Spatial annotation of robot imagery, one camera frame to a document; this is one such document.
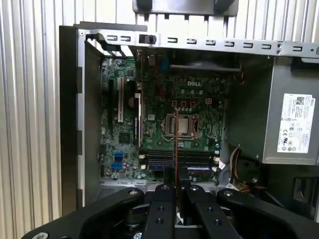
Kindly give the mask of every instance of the metal bracket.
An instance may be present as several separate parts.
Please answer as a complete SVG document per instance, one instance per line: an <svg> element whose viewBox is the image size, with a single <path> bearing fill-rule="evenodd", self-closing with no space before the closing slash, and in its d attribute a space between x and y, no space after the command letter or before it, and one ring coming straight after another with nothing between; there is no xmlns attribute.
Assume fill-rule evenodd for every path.
<svg viewBox="0 0 319 239"><path fill-rule="evenodd" d="M245 39L215 39L213 37L181 37L165 33L148 33L156 42L140 42L140 35L145 32L121 30L81 30L86 34L101 34L106 43L136 47L175 48L203 51L246 53L268 56L288 56L319 59L319 45L315 43L292 41L265 41Z"/></svg>
<svg viewBox="0 0 319 239"><path fill-rule="evenodd" d="M236 16L239 0L133 0L135 13Z"/></svg>

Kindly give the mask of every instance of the pcie slot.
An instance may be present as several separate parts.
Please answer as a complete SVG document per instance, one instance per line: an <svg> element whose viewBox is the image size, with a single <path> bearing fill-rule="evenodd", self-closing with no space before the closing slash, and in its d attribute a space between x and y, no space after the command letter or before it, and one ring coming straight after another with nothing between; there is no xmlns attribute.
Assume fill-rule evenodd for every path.
<svg viewBox="0 0 319 239"><path fill-rule="evenodd" d="M119 107L118 107L118 122L124 122L124 77L119 77Z"/></svg>
<svg viewBox="0 0 319 239"><path fill-rule="evenodd" d="M142 97L140 93L135 93L134 108L136 111L135 117L135 145L141 146L141 133L142 133Z"/></svg>

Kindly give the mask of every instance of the gray side panel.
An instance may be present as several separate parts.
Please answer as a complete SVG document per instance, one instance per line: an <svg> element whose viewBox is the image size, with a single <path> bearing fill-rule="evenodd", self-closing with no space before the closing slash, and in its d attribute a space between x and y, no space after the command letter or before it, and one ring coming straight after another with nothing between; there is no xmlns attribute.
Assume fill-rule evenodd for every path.
<svg viewBox="0 0 319 239"><path fill-rule="evenodd" d="M291 71L290 65L274 66L273 83L264 151L264 163L317 165L319 149L319 104L315 105L308 153L278 153L278 137L284 94L307 94L319 99L319 73L312 70Z"/></svg>
<svg viewBox="0 0 319 239"><path fill-rule="evenodd" d="M85 204L94 201L100 185L100 82L101 54L90 43L85 44L84 86L84 152L85 152Z"/></svg>

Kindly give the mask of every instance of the red wire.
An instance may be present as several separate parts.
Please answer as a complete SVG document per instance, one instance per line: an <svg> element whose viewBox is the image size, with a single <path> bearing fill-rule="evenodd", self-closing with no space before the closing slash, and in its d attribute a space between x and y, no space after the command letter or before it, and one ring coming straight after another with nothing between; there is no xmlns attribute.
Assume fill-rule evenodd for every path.
<svg viewBox="0 0 319 239"><path fill-rule="evenodd" d="M178 110L176 111L176 124L175 124L175 133L176 133L176 140L175 140L175 184L177 185L177 163L178 163Z"/></svg>

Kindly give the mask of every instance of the chip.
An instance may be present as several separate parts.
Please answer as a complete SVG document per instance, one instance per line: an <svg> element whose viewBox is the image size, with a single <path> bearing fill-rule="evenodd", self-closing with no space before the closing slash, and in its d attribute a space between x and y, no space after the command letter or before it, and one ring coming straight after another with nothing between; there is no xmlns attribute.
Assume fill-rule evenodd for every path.
<svg viewBox="0 0 319 239"><path fill-rule="evenodd" d="M127 74L128 74L128 76L134 76L134 71L133 70L128 70Z"/></svg>
<svg viewBox="0 0 319 239"><path fill-rule="evenodd" d="M130 133L120 133L119 135L119 143L130 143Z"/></svg>

